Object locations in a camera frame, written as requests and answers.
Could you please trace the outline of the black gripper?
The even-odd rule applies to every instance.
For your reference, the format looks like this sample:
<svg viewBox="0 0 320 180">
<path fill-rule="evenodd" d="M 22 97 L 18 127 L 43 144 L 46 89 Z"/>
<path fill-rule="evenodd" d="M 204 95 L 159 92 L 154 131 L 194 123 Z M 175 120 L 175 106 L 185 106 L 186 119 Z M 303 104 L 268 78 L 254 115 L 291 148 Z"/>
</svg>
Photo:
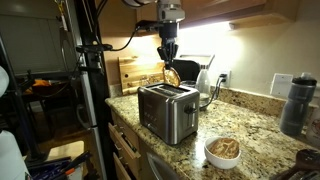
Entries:
<svg viewBox="0 0 320 180">
<path fill-rule="evenodd" d="M 175 43 L 177 37 L 177 23 L 162 23 L 159 27 L 161 45 L 157 48 L 158 54 L 164 61 L 164 69 L 168 70 L 174 65 L 178 45 Z"/>
</svg>

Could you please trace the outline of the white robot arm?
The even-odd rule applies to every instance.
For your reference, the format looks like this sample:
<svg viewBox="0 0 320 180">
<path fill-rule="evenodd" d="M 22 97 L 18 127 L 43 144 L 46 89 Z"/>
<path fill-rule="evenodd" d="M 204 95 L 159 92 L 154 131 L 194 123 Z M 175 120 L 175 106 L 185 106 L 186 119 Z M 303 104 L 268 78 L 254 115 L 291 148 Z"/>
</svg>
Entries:
<svg viewBox="0 0 320 180">
<path fill-rule="evenodd" d="M 185 11 L 180 0 L 122 0 L 132 8 L 140 8 L 151 3 L 156 4 L 157 20 L 140 20 L 136 30 L 155 30 L 161 38 L 157 48 L 160 58 L 164 61 L 165 69 L 169 70 L 178 51 L 176 44 L 179 22 L 185 18 Z"/>
</svg>

